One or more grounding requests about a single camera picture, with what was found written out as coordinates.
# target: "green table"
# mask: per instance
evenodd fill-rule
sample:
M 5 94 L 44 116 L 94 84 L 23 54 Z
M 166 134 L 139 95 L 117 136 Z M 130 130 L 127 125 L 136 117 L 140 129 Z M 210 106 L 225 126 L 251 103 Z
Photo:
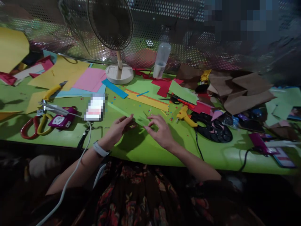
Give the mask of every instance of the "green table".
M 96 65 L 94 67 L 103 68 L 104 66 Z M 26 110 L 31 94 L 43 90 L 38 87 L 27 85 L 30 79 L 31 78 L 26 78 L 17 87 L 0 84 L 0 92 L 3 96 L 0 100 L 5 104 L 1 107 L 2 109 L 0 111 Z M 112 102 L 125 112 L 135 113 L 138 110 L 143 110 L 145 113 L 148 113 L 148 110 L 150 109 L 150 106 L 140 102 L 128 98 L 121 99 L 108 88 L 106 89 L 106 93 L 108 94 L 108 102 Z M 84 114 L 88 101 L 88 97 L 59 98 L 54 99 L 53 104 L 62 107 L 76 106 L 78 111 Z M 177 106 L 171 104 L 169 108 L 170 112 L 167 116 L 164 116 L 159 109 L 154 107 L 152 107 L 151 113 L 163 115 L 163 118 L 165 118 L 166 122 L 170 125 L 174 139 L 197 157 L 200 157 L 196 146 L 194 130 L 184 121 L 176 123 L 176 115 L 179 112 L 180 107 L 181 105 Z M 94 141 L 101 138 L 108 131 L 108 127 L 110 127 L 111 123 L 116 118 L 121 117 L 121 114 L 111 107 L 107 107 L 107 109 L 104 120 L 102 122 L 95 122 L 93 125 L 95 128 L 102 126 L 102 129 L 92 130 L 89 146 L 92 146 Z M 34 116 L 35 113 L 28 115 L 17 114 L 7 120 L 1 121 L 0 139 L 14 142 L 76 147 L 85 130 L 86 122 L 76 117 L 68 130 L 61 132 L 53 130 L 50 134 L 38 136 L 34 140 L 23 139 L 19 133 L 20 129 L 29 118 Z M 198 135 L 199 146 L 205 161 L 216 169 L 237 171 L 242 166 L 246 150 L 252 147 L 252 142 L 248 137 L 248 131 L 241 129 L 231 129 L 231 131 L 233 133 L 233 140 L 225 144 L 215 143 Z M 30 128 L 29 134 L 33 134 L 33 127 Z M 87 142 L 88 138 L 85 140 L 84 147 L 87 145 Z M 297 166 L 301 165 L 301 158 L 296 149 L 286 148 L 285 151 Z M 161 148 L 143 128 L 137 128 L 125 134 L 122 140 L 115 146 L 112 155 L 121 159 L 142 162 L 145 164 L 183 166 L 176 157 Z M 244 172 L 295 174 L 297 170 L 279 167 L 272 157 L 264 157 L 257 153 L 249 153 Z

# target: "fan base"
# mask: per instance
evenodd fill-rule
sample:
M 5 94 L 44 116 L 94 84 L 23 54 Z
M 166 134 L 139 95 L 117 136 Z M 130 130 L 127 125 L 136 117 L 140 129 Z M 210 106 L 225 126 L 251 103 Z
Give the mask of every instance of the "fan base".
M 107 79 L 116 85 L 124 85 L 129 83 L 134 78 L 133 69 L 127 65 L 122 64 L 122 70 L 119 69 L 118 65 L 110 65 L 106 69 Z

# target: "magenta device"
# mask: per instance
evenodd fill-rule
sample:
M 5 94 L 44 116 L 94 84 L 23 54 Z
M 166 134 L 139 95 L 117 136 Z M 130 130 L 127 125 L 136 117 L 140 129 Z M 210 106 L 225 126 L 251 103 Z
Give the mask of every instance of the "magenta device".
M 70 113 L 77 114 L 77 110 L 75 109 L 75 106 L 72 107 L 63 107 L 63 109 L 67 110 Z M 48 124 L 50 127 L 54 128 L 59 128 L 60 130 L 62 129 L 67 129 L 71 125 L 74 115 L 68 114 L 66 116 L 63 115 L 56 115 Z
M 258 148 L 262 151 L 264 155 L 274 155 L 280 154 L 276 148 L 268 148 L 263 140 L 263 138 L 271 138 L 272 136 L 264 133 L 251 133 L 249 137 L 254 144 L 255 148 Z

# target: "white cable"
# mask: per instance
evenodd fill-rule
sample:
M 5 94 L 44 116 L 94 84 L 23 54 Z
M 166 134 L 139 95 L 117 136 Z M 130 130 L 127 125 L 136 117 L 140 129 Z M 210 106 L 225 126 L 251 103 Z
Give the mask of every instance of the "white cable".
M 60 200 L 59 200 L 58 204 L 36 226 L 42 226 L 49 219 L 49 217 L 51 217 L 51 215 L 60 207 L 61 203 L 63 202 L 64 195 L 65 195 L 65 192 L 66 192 L 66 189 L 67 189 L 67 185 L 68 185 L 69 181 L 71 180 L 72 176 L 75 174 L 76 170 L 78 169 L 78 166 L 79 166 L 80 162 L 82 161 L 82 157 L 84 156 L 84 153 L 86 152 L 86 150 L 87 150 L 87 148 L 88 148 L 88 146 L 90 144 L 92 128 L 91 128 L 91 122 L 88 121 L 88 123 L 89 123 L 89 127 L 90 127 L 90 134 L 89 134 L 88 144 L 87 144 L 86 148 L 84 149 L 81 157 L 79 158 L 78 163 L 77 163 L 77 165 L 76 165 L 73 173 L 70 175 L 70 177 L 66 181 L 65 186 L 64 186 L 64 188 L 62 190 L 62 194 L 61 194 L 61 197 L 60 197 Z
M 95 181 L 94 181 L 94 185 L 93 185 L 93 189 L 95 187 L 95 185 L 97 184 L 97 181 L 99 179 L 100 174 L 104 171 L 104 168 L 106 167 L 107 164 L 104 164 L 98 171 L 96 177 L 95 177 Z

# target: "white watch strap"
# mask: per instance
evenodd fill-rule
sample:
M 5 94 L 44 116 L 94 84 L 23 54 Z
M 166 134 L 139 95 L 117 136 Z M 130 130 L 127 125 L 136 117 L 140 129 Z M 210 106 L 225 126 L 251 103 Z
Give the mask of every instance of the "white watch strap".
M 110 154 L 110 152 L 103 150 L 102 147 L 98 145 L 97 141 L 94 142 L 93 148 L 102 157 L 106 157 L 108 154 Z

